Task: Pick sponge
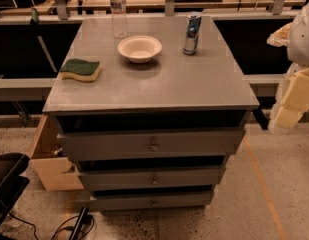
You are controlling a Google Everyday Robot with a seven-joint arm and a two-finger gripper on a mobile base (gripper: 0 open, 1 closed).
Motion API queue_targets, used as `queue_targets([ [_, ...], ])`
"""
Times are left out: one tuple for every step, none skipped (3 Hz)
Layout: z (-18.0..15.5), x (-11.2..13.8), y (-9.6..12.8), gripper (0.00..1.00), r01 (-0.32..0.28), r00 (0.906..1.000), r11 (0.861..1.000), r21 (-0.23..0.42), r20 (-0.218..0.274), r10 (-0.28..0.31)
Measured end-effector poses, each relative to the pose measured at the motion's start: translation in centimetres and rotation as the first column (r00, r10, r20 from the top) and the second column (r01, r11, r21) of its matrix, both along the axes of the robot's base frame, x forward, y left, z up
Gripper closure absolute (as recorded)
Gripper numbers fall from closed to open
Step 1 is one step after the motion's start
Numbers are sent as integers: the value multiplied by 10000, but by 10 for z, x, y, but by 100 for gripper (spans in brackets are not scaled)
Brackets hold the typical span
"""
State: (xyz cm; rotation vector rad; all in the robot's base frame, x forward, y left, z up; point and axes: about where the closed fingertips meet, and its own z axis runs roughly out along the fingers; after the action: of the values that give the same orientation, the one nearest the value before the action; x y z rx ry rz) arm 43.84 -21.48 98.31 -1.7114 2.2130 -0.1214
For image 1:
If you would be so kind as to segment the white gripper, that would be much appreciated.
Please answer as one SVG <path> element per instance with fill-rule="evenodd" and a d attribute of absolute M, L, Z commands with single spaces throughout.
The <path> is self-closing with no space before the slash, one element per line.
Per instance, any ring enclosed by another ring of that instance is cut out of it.
<path fill-rule="evenodd" d="M 301 10 L 292 24 L 272 33 L 267 43 L 287 47 L 288 58 L 295 62 L 278 85 L 270 113 L 270 132 L 282 134 L 291 130 L 309 110 L 309 6 Z"/>

